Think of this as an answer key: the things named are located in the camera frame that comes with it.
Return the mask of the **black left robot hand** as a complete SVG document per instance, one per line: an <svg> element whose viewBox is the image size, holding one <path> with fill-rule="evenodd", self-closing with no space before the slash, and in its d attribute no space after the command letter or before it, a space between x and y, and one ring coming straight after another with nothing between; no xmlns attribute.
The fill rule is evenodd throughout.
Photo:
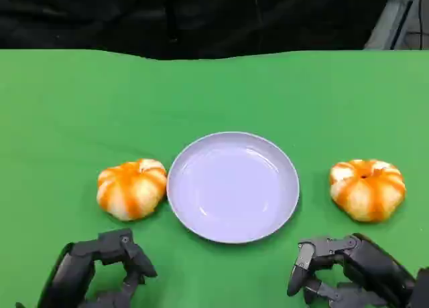
<svg viewBox="0 0 429 308"><path fill-rule="evenodd" d="M95 275L95 262L121 263L126 276L121 287L87 300L86 292ZM89 241L67 244L40 296L38 307L130 307L145 278L158 274L142 248L134 242L131 229L103 232Z"/></svg>

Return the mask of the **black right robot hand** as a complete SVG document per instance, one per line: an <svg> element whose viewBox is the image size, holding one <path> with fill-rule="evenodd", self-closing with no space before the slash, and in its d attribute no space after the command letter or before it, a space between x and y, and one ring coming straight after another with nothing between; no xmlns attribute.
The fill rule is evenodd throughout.
<svg viewBox="0 0 429 308"><path fill-rule="evenodd" d="M409 307L416 279L392 255L368 237L354 233L299 241L299 253L288 281L287 295L303 291L311 305L323 299L329 307ZM317 271L339 264L347 282L332 287Z"/></svg>

